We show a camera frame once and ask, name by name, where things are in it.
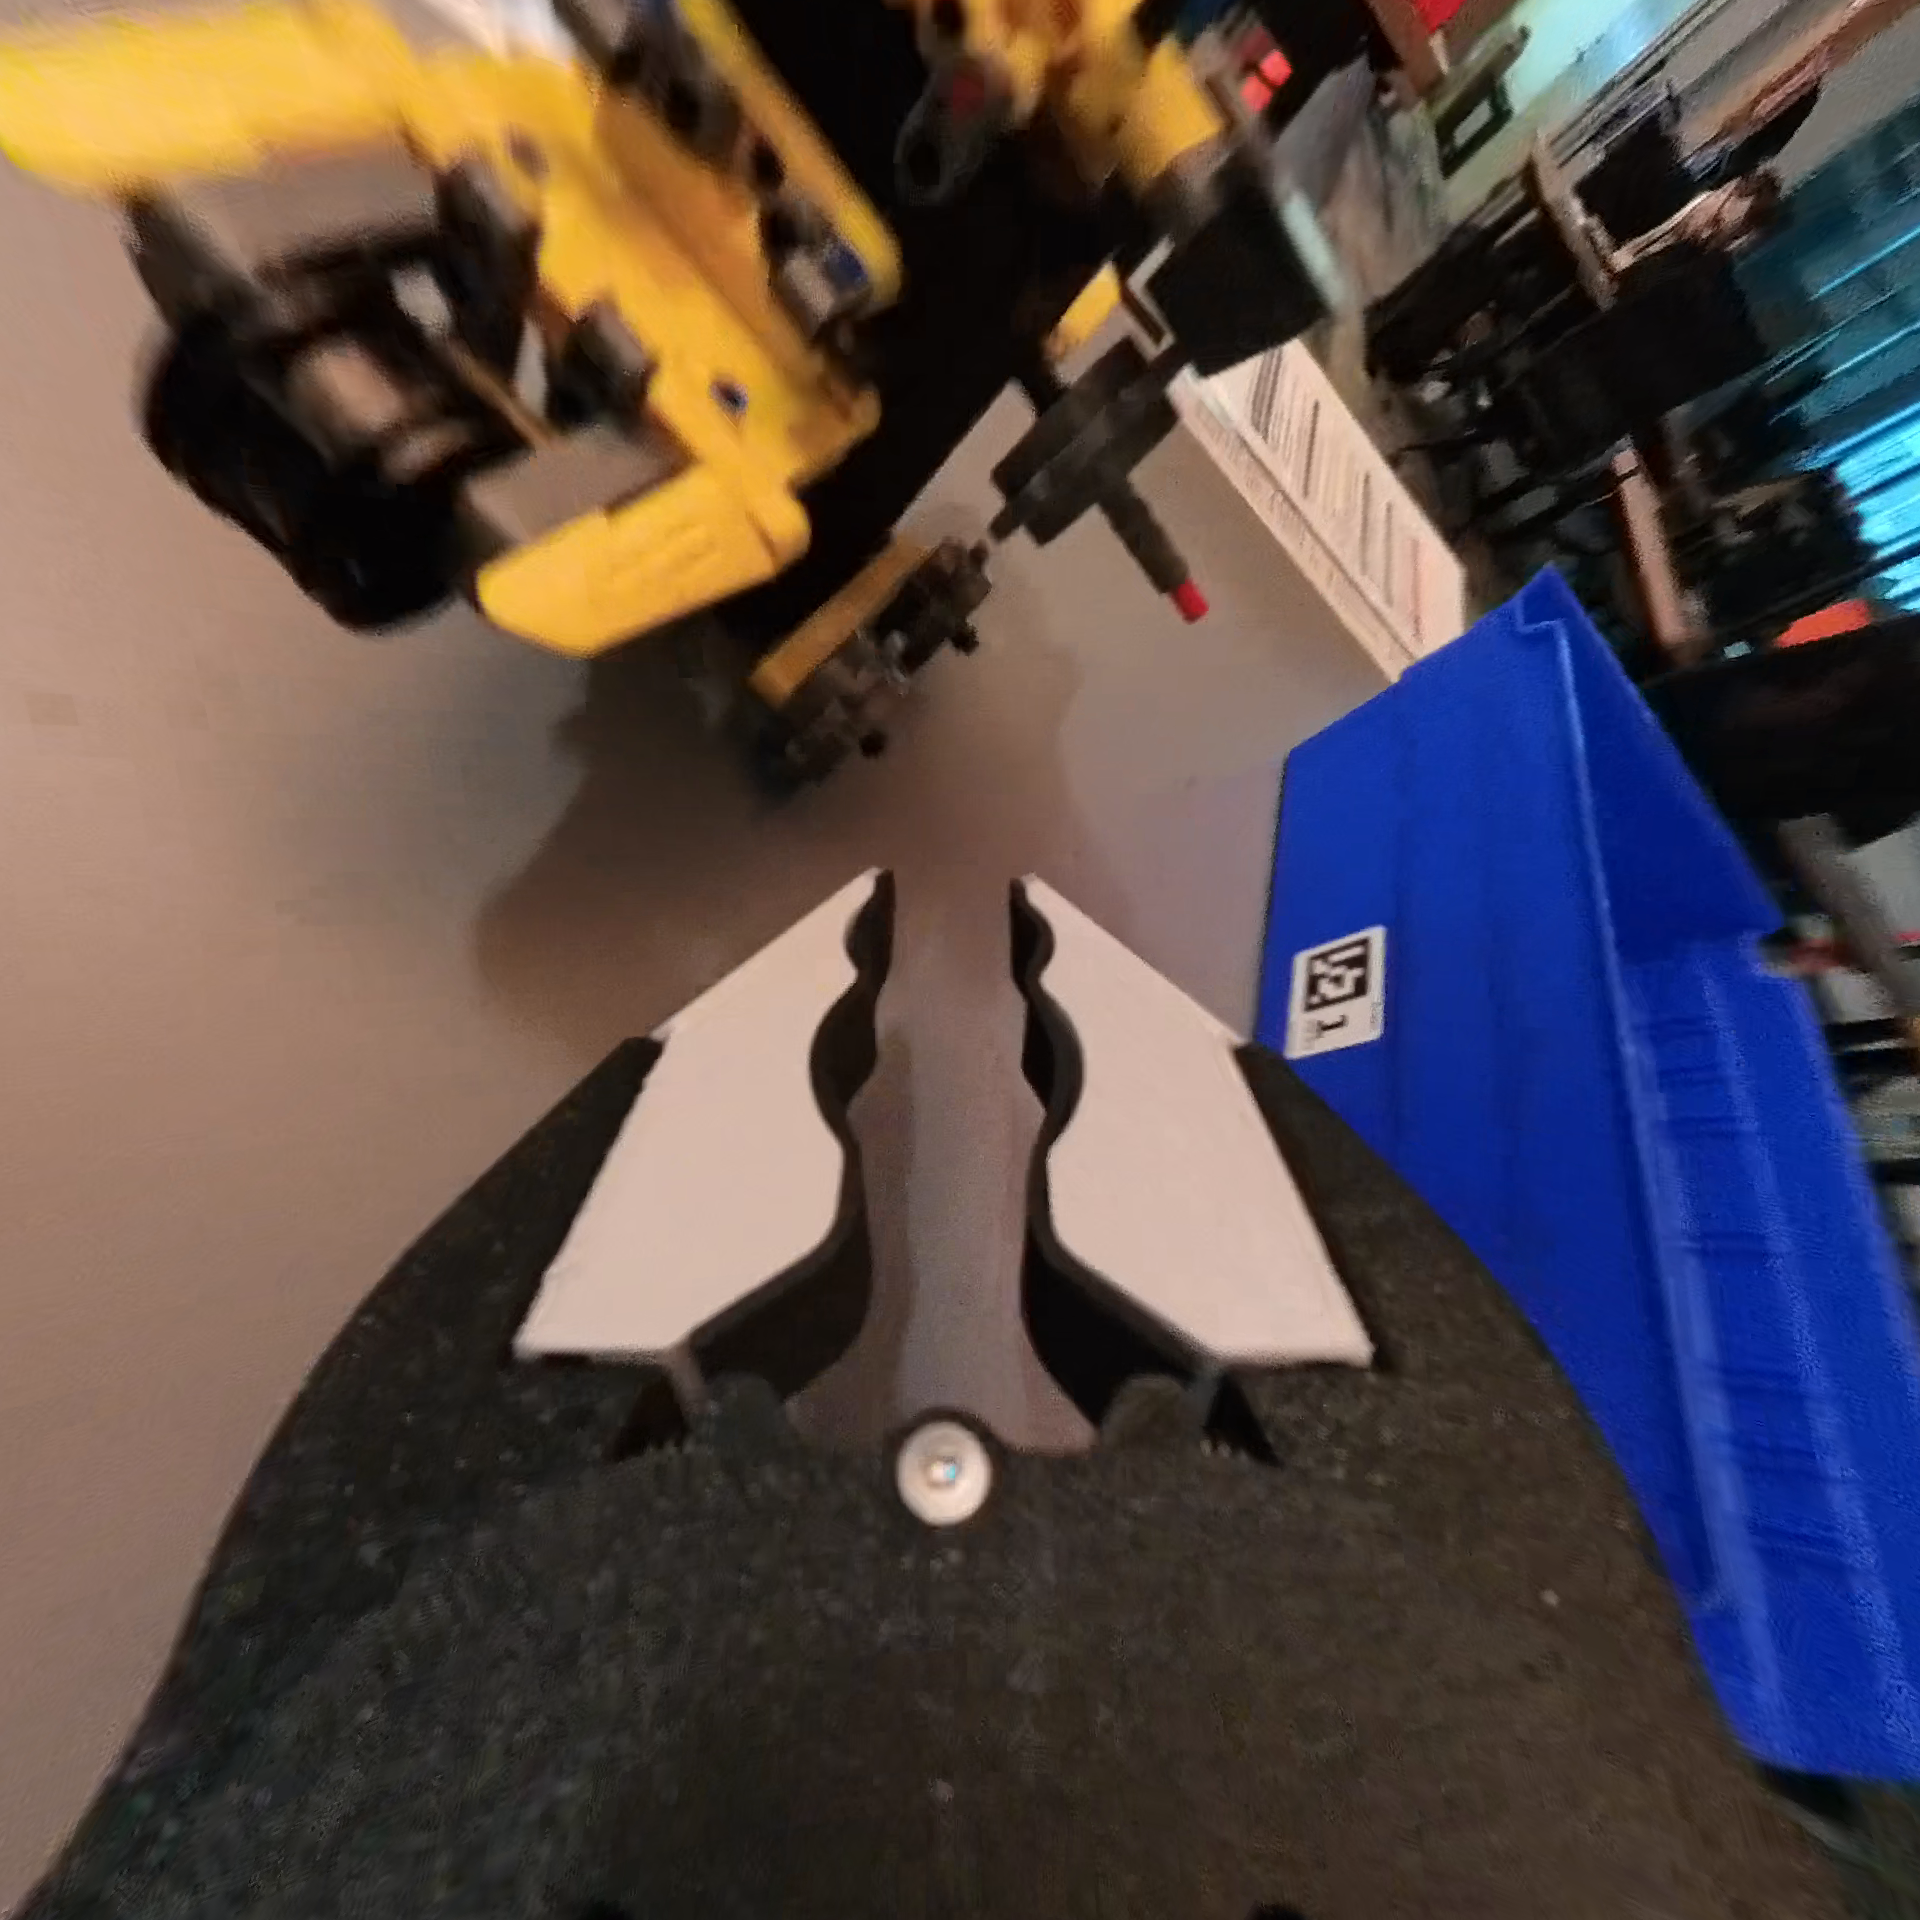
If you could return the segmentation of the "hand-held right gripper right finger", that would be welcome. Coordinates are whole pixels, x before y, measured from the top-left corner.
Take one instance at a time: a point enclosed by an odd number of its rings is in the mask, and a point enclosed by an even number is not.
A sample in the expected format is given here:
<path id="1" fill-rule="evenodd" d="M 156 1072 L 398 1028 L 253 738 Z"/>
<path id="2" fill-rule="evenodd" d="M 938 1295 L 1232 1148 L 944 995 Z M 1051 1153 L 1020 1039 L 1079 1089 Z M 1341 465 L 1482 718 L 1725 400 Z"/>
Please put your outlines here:
<path id="1" fill-rule="evenodd" d="M 1016 879 L 1007 916 L 1039 1104 L 1020 1310 L 1046 1378 L 1108 1431 L 1140 1383 L 1207 1426 L 1245 1378 L 1372 1372 L 1247 1046 L 1051 882 Z"/>

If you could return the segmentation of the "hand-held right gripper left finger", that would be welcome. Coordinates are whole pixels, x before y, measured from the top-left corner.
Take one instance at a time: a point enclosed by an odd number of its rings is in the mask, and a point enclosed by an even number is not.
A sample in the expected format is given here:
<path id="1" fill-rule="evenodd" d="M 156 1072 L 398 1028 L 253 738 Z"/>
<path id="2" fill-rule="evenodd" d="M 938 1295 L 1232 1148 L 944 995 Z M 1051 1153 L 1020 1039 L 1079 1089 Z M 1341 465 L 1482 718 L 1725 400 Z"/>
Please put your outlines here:
<path id="1" fill-rule="evenodd" d="M 661 1022 L 517 1362 L 630 1366 L 694 1412 L 731 1376 L 791 1401 L 852 1351 L 874 1304 L 852 1107 L 894 932 L 896 879 L 862 871 Z"/>

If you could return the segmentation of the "yellow and black toy robot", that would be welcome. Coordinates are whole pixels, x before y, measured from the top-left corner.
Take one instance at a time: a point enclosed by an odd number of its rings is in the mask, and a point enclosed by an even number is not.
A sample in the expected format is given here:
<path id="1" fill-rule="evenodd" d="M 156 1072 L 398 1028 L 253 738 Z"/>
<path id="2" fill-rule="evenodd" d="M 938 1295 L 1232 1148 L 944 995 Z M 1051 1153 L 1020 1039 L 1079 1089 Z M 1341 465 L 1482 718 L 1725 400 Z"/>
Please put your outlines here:
<path id="1" fill-rule="evenodd" d="M 1182 6 L 124 6 L 5 28 L 5 162 L 109 207 L 139 438 L 338 626 L 568 662 L 716 615 L 764 782 L 880 755 L 995 551 L 1336 312 Z"/>

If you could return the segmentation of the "blue plastic bin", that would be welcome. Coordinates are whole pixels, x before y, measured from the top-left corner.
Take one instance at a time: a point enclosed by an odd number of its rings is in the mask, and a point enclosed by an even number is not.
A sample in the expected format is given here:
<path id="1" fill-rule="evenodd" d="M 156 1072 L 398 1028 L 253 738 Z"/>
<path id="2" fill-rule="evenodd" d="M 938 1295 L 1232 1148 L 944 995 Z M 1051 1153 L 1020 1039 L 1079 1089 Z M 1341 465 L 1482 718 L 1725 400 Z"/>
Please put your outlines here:
<path id="1" fill-rule="evenodd" d="M 1543 569 L 1286 756 L 1255 1039 L 1525 1312 L 1747 1752 L 1916 1786 L 1916 1316 L 1779 921 Z"/>

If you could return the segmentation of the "white printed sheet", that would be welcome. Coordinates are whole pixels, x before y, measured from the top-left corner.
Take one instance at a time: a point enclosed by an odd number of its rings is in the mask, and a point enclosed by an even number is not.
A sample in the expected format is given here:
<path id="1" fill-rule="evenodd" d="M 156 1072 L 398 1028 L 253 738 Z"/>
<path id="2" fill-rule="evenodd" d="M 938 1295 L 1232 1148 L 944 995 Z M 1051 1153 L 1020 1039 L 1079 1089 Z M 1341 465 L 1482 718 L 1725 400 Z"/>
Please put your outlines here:
<path id="1" fill-rule="evenodd" d="M 1467 632 L 1467 569 L 1303 343 L 1183 370 L 1167 396 L 1383 681 Z"/>

